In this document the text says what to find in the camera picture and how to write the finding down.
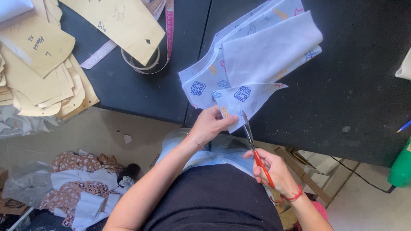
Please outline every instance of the blue pencil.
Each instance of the blue pencil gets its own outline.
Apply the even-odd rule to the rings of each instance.
[[[410,120],[408,123],[406,123],[404,126],[402,126],[402,127],[397,131],[397,133],[398,133],[398,132],[401,132],[401,131],[404,130],[404,129],[406,129],[409,125],[411,125],[411,120]]]

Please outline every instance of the green object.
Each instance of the green object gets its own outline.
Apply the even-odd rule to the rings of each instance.
[[[411,137],[391,167],[388,182],[396,187],[411,185]]]

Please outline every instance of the black cable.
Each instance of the black cable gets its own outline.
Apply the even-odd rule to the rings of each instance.
[[[372,187],[374,187],[374,188],[376,188],[376,189],[378,189],[378,190],[381,190],[381,191],[383,191],[383,192],[385,192],[385,193],[391,193],[391,192],[396,188],[394,185],[391,185],[391,187],[390,187],[387,191],[385,191],[385,190],[383,190],[383,189],[381,189],[381,188],[379,188],[379,187],[371,184],[368,180],[364,179],[360,174],[356,173],[356,172],[355,172],[354,170],[352,170],[351,168],[345,166],[341,161],[335,159],[335,158],[332,157],[332,156],[331,156],[331,158],[333,158],[335,161],[337,161],[338,163],[340,163],[340,164],[341,164],[343,167],[345,167],[346,169],[352,171],[352,172],[353,172],[354,174],[356,174],[359,178],[363,179],[367,184],[371,185]]]

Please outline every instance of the white printed fabric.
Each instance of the white printed fabric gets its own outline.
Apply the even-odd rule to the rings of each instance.
[[[209,52],[178,73],[182,88],[196,108],[218,104],[223,117],[244,111],[250,119],[287,87],[279,79],[321,52],[322,39],[301,0],[267,1],[215,35]]]

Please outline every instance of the person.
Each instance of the person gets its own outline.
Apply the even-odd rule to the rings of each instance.
[[[171,132],[156,165],[119,200],[103,230],[283,230],[252,151],[240,138],[219,134],[236,122],[216,105],[191,130]],[[285,198],[299,194],[282,159],[257,151],[275,189]],[[304,193],[290,203],[303,231],[333,230]]]

